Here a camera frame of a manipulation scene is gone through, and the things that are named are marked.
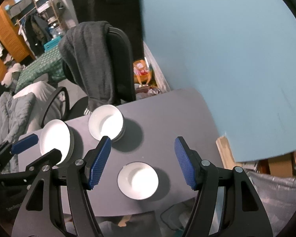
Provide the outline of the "black office chair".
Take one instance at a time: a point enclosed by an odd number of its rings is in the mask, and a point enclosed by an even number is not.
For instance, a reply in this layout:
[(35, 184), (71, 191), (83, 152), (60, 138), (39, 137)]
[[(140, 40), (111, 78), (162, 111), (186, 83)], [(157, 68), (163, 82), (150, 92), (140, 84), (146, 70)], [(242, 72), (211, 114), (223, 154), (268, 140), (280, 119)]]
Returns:
[(57, 88), (43, 107), (39, 126), (58, 94), (65, 95), (67, 121), (91, 114), (102, 105), (135, 101), (132, 48), (127, 35), (107, 22), (84, 22), (67, 31), (58, 44), (66, 78), (86, 96), (70, 107), (65, 87)]

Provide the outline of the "orange bag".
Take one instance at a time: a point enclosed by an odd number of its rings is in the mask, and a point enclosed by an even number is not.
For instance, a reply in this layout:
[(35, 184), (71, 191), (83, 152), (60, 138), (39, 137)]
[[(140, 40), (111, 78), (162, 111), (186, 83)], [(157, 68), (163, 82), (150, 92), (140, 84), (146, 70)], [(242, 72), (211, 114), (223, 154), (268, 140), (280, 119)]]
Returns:
[(152, 80), (152, 70), (146, 59), (133, 62), (134, 82), (140, 85), (148, 85)]

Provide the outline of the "white plate stack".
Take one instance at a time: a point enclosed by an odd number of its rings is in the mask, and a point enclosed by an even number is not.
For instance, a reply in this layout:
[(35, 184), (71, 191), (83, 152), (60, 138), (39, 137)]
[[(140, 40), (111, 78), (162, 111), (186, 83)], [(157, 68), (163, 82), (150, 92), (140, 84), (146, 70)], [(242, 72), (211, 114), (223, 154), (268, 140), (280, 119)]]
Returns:
[(40, 154), (45, 155), (53, 149), (61, 152), (57, 166), (67, 163), (74, 150), (74, 135), (71, 128), (60, 119), (48, 122), (39, 137)]

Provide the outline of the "orange wooden wardrobe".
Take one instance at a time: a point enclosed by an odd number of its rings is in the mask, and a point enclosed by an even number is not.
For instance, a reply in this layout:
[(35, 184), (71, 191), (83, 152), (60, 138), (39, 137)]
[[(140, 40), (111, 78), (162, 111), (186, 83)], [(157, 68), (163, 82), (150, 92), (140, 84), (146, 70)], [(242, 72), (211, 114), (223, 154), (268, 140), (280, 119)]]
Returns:
[(17, 63), (29, 65), (36, 57), (19, 35), (20, 26), (13, 23), (5, 9), (6, 5), (14, 5), (14, 0), (4, 0), (0, 5), (0, 42)]

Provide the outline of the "white pillow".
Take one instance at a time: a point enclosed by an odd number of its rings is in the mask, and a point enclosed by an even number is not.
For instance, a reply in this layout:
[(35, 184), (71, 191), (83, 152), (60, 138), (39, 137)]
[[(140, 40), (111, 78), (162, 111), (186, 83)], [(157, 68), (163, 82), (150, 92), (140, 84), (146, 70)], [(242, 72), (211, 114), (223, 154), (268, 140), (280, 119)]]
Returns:
[[(31, 111), (29, 121), (25, 129), (25, 134), (41, 129), (39, 125), (39, 118), (43, 114), (43, 108), (47, 104), (47, 100), (51, 97), (55, 90), (56, 89), (49, 85), (47, 82), (39, 81), (28, 85), (13, 96), (13, 99), (17, 99), (19, 97), (27, 95), (28, 93), (33, 93), (36, 97), (34, 107)], [(62, 101), (56, 98), (46, 114), (45, 122), (47, 123), (53, 119), (61, 118)]]

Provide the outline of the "grey plastic bag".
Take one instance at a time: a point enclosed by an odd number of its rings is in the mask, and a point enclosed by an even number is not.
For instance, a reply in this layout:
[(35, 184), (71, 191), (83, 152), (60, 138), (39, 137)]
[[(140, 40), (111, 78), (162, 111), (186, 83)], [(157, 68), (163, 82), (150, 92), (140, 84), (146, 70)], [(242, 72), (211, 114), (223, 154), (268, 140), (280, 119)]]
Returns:
[(296, 178), (246, 171), (268, 215), (273, 235), (287, 225), (296, 211)]

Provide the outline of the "hanging dark clothes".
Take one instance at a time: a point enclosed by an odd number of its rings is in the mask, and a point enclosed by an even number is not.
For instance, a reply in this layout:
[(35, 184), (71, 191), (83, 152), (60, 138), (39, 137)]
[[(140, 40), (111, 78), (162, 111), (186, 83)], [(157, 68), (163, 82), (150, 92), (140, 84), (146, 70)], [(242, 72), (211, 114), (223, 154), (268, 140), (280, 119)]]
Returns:
[(38, 14), (30, 14), (25, 18), (24, 30), (30, 49), (36, 57), (40, 57), (45, 53), (44, 45), (52, 40), (48, 22)]

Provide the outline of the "grey quilted blanket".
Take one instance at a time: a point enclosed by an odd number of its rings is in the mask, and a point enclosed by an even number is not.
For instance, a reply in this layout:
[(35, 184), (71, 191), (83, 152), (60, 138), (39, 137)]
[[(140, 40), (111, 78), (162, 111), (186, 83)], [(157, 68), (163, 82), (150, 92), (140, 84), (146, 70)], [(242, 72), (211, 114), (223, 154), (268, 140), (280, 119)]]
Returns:
[(13, 143), (25, 133), (36, 102), (34, 93), (13, 98), (9, 92), (0, 97), (0, 144)]

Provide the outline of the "teal plastic crate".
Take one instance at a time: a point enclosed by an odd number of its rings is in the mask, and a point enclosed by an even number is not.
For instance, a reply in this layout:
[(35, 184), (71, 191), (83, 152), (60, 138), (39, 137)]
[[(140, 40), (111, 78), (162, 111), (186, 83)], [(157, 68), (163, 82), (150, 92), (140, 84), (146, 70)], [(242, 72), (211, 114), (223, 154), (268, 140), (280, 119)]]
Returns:
[(58, 43), (60, 42), (62, 36), (57, 36), (56, 38), (50, 40), (49, 42), (47, 42), (46, 44), (44, 44), (44, 50), (45, 52), (50, 51), (51, 49), (53, 49), (54, 47), (56, 47), (58, 45)]

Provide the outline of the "green checkered tablecloth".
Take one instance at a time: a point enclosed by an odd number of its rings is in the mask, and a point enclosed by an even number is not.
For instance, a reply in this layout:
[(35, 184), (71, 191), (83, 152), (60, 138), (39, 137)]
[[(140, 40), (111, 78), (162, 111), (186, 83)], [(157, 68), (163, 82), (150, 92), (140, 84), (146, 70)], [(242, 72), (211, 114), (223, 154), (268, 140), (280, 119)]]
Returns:
[(66, 77), (62, 69), (62, 58), (58, 46), (42, 54), (38, 59), (22, 70), (17, 80), (15, 93), (33, 84), (37, 78), (44, 74), (48, 75), (48, 83), (52, 86), (65, 80)]

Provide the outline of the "dark grey hoodie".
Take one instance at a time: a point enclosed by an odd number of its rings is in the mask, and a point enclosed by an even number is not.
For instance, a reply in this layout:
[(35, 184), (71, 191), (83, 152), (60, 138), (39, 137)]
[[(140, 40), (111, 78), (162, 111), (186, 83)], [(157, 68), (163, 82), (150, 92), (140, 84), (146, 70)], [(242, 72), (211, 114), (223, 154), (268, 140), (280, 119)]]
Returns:
[(75, 84), (88, 97), (85, 115), (114, 100), (112, 64), (106, 44), (109, 27), (105, 21), (83, 22), (69, 29), (58, 44)]

